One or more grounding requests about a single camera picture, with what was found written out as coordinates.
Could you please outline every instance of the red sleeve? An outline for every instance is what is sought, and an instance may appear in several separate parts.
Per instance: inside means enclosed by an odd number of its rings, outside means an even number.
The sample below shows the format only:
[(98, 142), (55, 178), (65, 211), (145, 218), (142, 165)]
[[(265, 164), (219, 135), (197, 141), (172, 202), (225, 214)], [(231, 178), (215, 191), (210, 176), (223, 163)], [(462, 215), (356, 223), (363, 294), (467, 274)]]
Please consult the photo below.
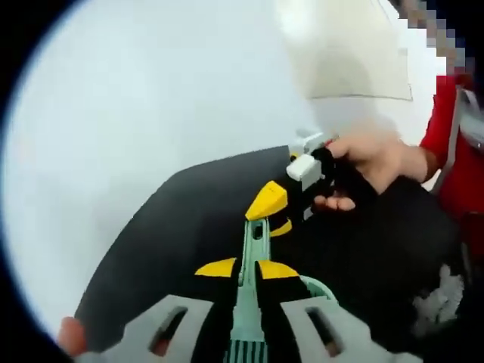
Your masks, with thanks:
[(455, 78), (437, 76), (436, 94), (433, 96), (433, 110), (427, 126), (427, 133), (420, 146), (437, 156), (439, 167), (447, 160), (448, 138), (451, 134), (455, 105)]

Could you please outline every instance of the yellow plastic piece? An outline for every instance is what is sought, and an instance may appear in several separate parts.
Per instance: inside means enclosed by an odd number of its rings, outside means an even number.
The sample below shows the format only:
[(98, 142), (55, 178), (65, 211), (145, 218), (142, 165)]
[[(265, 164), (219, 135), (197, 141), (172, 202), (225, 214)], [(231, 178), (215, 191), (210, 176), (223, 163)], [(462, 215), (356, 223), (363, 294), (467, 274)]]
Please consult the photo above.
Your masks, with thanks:
[(295, 278), (299, 276), (296, 270), (286, 266), (284, 263), (269, 260), (258, 262), (264, 280), (272, 278)]
[(256, 199), (245, 213), (245, 218), (248, 221), (256, 221), (257, 219), (271, 216), (286, 206), (287, 191), (271, 180), (257, 194)]
[(278, 229), (271, 231), (270, 235), (271, 237), (282, 236), (283, 234), (286, 234), (291, 229), (293, 229), (293, 223), (290, 221), (290, 219), (287, 219), (287, 222), (284, 223), (282, 227), (279, 227)]
[(207, 263), (200, 267), (196, 275), (210, 276), (212, 278), (229, 278), (232, 275), (235, 257), (231, 259), (223, 259), (222, 261)]

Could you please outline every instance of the white wall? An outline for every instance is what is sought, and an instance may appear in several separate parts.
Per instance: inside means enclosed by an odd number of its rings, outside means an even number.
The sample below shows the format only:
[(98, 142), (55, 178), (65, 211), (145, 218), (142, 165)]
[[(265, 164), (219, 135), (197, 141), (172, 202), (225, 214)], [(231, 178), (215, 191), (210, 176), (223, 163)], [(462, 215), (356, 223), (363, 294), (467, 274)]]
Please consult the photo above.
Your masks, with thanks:
[(73, 314), (120, 230), (180, 169), (365, 116), (418, 142), (435, 51), (385, 6), (405, 30), (412, 103), (303, 99), (271, 2), (92, 0), (64, 17), (12, 98), (2, 173), (8, 252), (42, 326)]

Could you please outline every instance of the red jacket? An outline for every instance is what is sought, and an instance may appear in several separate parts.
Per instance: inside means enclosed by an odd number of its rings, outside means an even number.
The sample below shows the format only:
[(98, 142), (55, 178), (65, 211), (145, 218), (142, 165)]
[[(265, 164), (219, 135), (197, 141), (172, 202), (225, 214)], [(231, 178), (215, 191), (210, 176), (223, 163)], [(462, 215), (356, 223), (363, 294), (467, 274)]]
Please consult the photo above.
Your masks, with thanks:
[[(433, 112), (420, 146), (432, 151), (442, 168), (447, 159), (448, 138), (454, 112), (456, 84), (468, 86), (466, 79), (438, 76)], [(484, 155), (458, 135), (455, 163), (439, 192), (442, 206), (454, 216), (474, 256), (484, 256)], [(469, 213), (482, 215), (469, 216)]]

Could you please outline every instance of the white paper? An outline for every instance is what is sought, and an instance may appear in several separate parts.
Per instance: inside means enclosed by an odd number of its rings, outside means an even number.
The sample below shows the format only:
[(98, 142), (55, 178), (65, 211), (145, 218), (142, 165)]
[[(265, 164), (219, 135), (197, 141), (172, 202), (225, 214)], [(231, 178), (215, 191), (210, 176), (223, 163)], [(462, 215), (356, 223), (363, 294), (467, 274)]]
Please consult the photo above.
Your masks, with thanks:
[(297, 85), (308, 98), (411, 100), (406, 53), (372, 0), (275, 0)]

